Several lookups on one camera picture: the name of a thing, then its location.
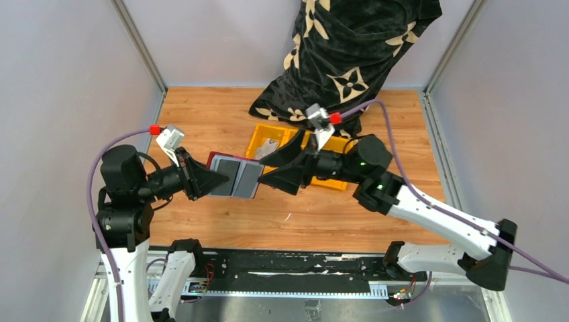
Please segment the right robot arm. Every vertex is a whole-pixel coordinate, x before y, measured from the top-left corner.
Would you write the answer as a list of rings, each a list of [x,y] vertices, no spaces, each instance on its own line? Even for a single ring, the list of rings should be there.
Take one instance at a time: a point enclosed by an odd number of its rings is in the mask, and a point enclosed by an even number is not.
[[[405,182],[388,170],[393,155],[374,135],[348,142],[340,152],[319,147],[319,136],[298,131],[284,146],[261,159],[270,171],[258,182],[296,195],[314,179],[354,183],[354,198],[365,210],[417,224],[446,239],[444,245],[392,242],[382,260],[387,277],[418,272],[466,277],[485,289],[505,289],[517,225],[467,215]]]

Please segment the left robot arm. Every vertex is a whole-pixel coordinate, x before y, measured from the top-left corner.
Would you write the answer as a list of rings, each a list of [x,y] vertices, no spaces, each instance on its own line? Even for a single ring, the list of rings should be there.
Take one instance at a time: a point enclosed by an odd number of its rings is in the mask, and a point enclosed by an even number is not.
[[[148,174],[141,159],[155,160],[131,145],[110,148],[100,167],[105,186],[95,215],[97,246],[107,273],[112,321],[175,321],[176,309],[189,277],[205,270],[203,248],[197,239],[178,239],[168,248],[158,286],[147,285],[150,224],[153,203],[169,201],[182,192],[191,201],[228,182],[228,176],[194,160],[184,148],[174,161]]]

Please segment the grey card in bin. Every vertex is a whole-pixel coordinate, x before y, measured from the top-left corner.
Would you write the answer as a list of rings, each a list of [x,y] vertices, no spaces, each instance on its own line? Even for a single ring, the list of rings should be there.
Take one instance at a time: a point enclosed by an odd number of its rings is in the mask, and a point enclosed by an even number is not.
[[[270,138],[266,138],[262,144],[256,148],[256,152],[254,158],[256,160],[260,160],[261,158],[273,153],[277,150],[280,146],[280,142],[278,140],[273,140]]]

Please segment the black floral blanket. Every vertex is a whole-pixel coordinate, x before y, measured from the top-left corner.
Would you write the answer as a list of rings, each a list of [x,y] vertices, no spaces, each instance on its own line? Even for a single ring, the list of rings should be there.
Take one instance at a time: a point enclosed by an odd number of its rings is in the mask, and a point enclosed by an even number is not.
[[[365,102],[442,13],[439,1],[302,1],[283,73],[248,113],[309,128],[306,109],[318,104],[343,115],[337,136],[358,135]]]

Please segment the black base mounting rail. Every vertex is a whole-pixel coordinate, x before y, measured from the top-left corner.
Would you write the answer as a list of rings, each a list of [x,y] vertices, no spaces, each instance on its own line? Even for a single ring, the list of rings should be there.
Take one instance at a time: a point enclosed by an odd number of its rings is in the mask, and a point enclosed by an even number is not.
[[[427,273],[389,273],[382,254],[206,248],[184,291],[208,297],[387,300]]]

